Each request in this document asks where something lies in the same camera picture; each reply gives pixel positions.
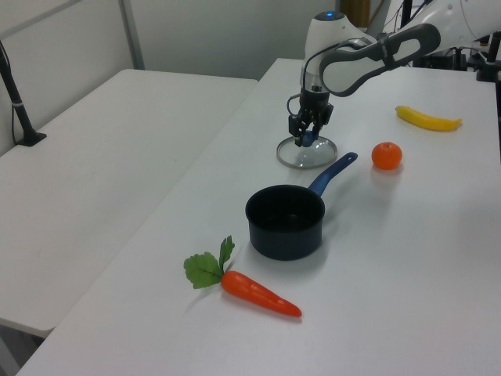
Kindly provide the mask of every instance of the black saucepan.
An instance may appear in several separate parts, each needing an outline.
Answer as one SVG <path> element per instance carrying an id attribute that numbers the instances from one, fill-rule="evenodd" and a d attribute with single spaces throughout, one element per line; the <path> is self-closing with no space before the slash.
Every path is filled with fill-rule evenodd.
<path id="1" fill-rule="evenodd" d="M 310 255 L 322 241 L 325 205 L 322 195 L 329 181 L 357 159 L 348 153 L 322 172 L 309 188 L 270 186 L 247 202 L 250 242 L 275 260 L 296 260 Z"/>

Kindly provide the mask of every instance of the toy banana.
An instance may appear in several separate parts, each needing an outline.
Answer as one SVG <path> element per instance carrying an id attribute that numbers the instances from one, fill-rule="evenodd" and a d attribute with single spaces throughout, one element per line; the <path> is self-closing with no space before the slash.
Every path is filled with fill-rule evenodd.
<path id="1" fill-rule="evenodd" d="M 396 110 L 399 118 L 418 127 L 430 129 L 432 131 L 454 131 L 463 122 L 462 119 L 451 120 L 432 117 L 407 106 L 397 106 Z"/>

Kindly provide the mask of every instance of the carrot leaves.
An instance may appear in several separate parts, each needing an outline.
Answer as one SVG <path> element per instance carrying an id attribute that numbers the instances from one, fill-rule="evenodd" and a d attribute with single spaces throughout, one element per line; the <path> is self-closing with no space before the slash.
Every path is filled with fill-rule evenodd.
<path id="1" fill-rule="evenodd" d="M 224 274 L 223 266 L 229 260 L 234 247 L 232 237 L 229 236 L 221 243 L 219 262 L 210 252 L 187 258 L 184 268 L 186 278 L 193 284 L 193 288 L 204 288 L 220 283 Z"/>

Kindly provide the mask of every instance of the toy carrot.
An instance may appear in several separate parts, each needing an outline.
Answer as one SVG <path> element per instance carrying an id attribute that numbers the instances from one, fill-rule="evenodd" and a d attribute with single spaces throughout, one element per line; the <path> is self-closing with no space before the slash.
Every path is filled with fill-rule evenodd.
<path id="1" fill-rule="evenodd" d="M 230 236 L 221 243 L 219 262 L 209 252 L 187 258 L 184 262 L 184 268 L 186 277 L 193 284 L 193 288 L 209 287 L 221 283 L 224 291 L 237 298 L 283 315 L 301 317 L 302 313 L 298 307 L 280 298 L 251 278 L 234 271 L 224 272 L 223 266 L 229 260 L 234 247 L 235 244 Z"/>

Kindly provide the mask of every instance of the blue handle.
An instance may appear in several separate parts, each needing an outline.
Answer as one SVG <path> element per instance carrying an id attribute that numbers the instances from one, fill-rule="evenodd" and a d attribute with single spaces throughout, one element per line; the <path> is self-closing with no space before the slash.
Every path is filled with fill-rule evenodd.
<path id="1" fill-rule="evenodd" d="M 322 172 L 317 176 L 313 183 L 308 187 L 310 190 L 322 196 L 323 191 L 326 189 L 327 184 L 329 184 L 330 180 L 343 171 L 346 167 L 351 165 L 357 158 L 357 153 L 347 153 L 343 157 L 339 158 L 336 163 L 332 166 L 328 167 L 327 170 Z"/>

